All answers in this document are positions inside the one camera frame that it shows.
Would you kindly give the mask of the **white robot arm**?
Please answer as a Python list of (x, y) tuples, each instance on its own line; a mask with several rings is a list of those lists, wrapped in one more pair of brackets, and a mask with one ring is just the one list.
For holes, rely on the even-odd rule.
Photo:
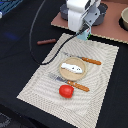
[(67, 0), (68, 28), (78, 32), (85, 24), (92, 26), (100, 15), (101, 0)]

